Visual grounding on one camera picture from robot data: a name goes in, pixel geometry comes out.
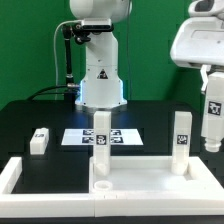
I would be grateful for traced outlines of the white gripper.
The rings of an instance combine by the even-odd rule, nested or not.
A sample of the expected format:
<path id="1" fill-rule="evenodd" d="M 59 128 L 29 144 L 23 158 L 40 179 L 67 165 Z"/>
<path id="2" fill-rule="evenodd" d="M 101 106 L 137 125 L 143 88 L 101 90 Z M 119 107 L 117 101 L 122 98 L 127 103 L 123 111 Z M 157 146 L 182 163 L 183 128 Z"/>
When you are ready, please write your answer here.
<path id="1" fill-rule="evenodd" d="M 224 21 L 216 17 L 187 19 L 176 34 L 170 56 L 180 67 L 201 68 L 201 92 L 205 93 L 210 65 L 224 67 Z"/>

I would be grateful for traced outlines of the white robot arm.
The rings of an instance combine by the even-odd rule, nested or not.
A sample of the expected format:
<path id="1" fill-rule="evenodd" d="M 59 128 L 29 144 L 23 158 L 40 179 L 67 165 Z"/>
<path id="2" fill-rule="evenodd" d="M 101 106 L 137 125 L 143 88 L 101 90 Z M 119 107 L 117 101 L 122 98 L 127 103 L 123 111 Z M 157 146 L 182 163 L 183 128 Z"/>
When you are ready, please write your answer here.
<path id="1" fill-rule="evenodd" d="M 75 104 L 87 108 L 115 108 L 127 103 L 118 76 L 118 41 L 114 24 L 126 19 L 131 0 L 70 0 L 76 17 L 75 40 L 86 45 L 86 74 Z M 224 37 L 224 0 L 194 0 L 190 18 L 180 27 L 171 58 L 180 67 L 224 66 L 218 41 Z"/>

